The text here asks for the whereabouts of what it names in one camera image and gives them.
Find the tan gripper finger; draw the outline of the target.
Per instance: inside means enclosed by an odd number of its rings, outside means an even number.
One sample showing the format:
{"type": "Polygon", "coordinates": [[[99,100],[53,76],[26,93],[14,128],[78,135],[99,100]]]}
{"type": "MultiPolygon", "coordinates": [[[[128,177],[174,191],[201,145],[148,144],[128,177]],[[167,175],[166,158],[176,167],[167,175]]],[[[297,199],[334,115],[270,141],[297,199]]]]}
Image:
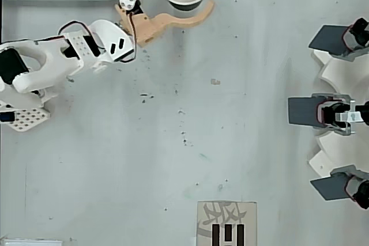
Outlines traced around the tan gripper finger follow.
{"type": "Polygon", "coordinates": [[[167,13],[157,16],[157,23],[161,27],[192,28],[203,23],[212,13],[215,6],[214,0],[209,0],[206,6],[196,15],[188,18],[179,18],[167,13]]]}

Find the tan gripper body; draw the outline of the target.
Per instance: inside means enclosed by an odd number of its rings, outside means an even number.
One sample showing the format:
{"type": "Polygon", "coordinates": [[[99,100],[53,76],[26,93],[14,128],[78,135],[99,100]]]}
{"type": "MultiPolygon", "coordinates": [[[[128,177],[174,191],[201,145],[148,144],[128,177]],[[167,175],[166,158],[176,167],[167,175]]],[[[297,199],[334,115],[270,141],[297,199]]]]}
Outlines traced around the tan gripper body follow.
{"type": "Polygon", "coordinates": [[[121,28],[128,34],[133,36],[140,47],[145,47],[158,37],[159,29],[155,27],[153,21],[141,9],[141,2],[136,1],[131,11],[125,11],[119,4],[115,5],[121,19],[118,21],[121,28]]]}

